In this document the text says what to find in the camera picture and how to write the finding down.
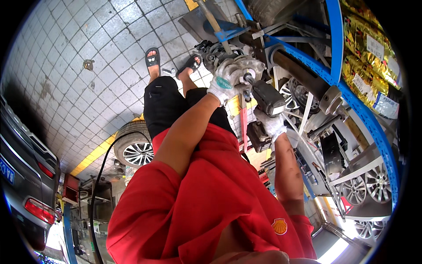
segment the tiled floor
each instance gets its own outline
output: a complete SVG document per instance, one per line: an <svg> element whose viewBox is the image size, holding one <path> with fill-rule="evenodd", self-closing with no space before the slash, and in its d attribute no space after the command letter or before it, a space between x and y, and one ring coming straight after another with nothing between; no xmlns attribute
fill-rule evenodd
<svg viewBox="0 0 422 264"><path fill-rule="evenodd" d="M234 21L233 0L216 2ZM165 69L181 67L192 54L197 43L178 23L187 12L184 0L41 0L35 7L17 35L1 84L14 83L42 119L63 172L143 113L147 49L159 48ZM94 60L93 71L84 69L84 60ZM208 86L212 75L201 67L191 78ZM229 120L240 135L239 116ZM105 174L112 173L114 155L108 158ZM77 177L98 173L102 160Z"/></svg>

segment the red shirt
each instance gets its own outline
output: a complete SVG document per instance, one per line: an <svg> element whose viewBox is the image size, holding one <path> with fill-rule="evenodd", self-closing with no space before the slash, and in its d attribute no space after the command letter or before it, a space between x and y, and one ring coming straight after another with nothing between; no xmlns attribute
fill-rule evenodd
<svg viewBox="0 0 422 264"><path fill-rule="evenodd" d="M154 138L155 150L167 132ZM117 264L209 263L234 220L255 251L316 259L309 219L287 215L239 155L233 134L208 124L198 145L183 180L162 162L135 173L108 225L106 246Z"/></svg>

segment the black shorts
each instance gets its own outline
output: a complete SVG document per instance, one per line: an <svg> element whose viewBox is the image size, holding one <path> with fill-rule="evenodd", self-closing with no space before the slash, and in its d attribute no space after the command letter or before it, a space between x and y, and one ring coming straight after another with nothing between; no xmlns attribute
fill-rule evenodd
<svg viewBox="0 0 422 264"><path fill-rule="evenodd" d="M170 76L155 79L145 88L143 117L151 140L171 127L190 107L207 94L207 88L196 88L187 91L186 98L178 91L176 81ZM211 124L233 132L227 119L224 106L218 107L211 115Z"/></svg>

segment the gold foil package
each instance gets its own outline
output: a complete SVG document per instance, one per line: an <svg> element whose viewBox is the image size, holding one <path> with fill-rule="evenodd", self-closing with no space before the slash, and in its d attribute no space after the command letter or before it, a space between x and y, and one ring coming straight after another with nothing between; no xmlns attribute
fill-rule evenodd
<svg viewBox="0 0 422 264"><path fill-rule="evenodd" d="M378 92L388 95L388 83L355 56L346 56L342 71L344 81L368 107L373 106Z"/></svg>
<svg viewBox="0 0 422 264"><path fill-rule="evenodd" d="M383 117L396 119L399 104L387 97L388 83L354 55L344 59L343 79L350 90L368 107Z"/></svg>
<svg viewBox="0 0 422 264"><path fill-rule="evenodd" d="M376 19L375 15L362 0L341 0L341 4L350 12L360 16L366 21L369 21L383 31L378 19Z"/></svg>
<svg viewBox="0 0 422 264"><path fill-rule="evenodd" d="M344 17L345 46L384 80L400 89L400 68L390 42L367 22L350 15Z"/></svg>

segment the car tail light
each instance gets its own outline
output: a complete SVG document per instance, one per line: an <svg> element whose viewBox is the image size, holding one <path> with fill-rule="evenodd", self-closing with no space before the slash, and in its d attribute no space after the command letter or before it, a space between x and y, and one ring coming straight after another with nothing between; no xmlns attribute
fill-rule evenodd
<svg viewBox="0 0 422 264"><path fill-rule="evenodd" d="M53 177L53 173L51 171L49 171L49 169L47 169L43 164L38 162L38 166L48 177L50 177L50 178Z"/></svg>
<svg viewBox="0 0 422 264"><path fill-rule="evenodd" d="M55 212L35 199L29 198L25 203L25 209L39 219L49 224L54 224Z"/></svg>

